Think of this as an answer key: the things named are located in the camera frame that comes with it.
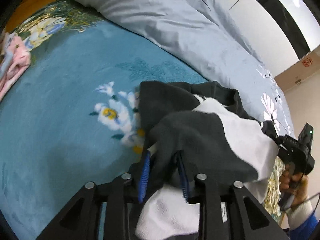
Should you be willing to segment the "white and blue sleeve forearm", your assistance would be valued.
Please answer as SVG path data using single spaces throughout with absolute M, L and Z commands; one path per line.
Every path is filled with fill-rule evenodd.
M 291 240 L 308 239 L 317 226 L 317 218 L 314 214 L 311 202 L 305 201 L 297 208 L 287 211 L 289 223 L 289 238 Z

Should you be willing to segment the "right hand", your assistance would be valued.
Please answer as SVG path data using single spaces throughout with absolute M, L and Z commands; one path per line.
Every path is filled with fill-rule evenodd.
M 290 193 L 295 197 L 291 204 L 292 211 L 307 200 L 309 178 L 306 174 L 300 172 L 291 176 L 290 166 L 286 165 L 285 171 L 279 177 L 279 182 L 279 190 L 281 193 Z

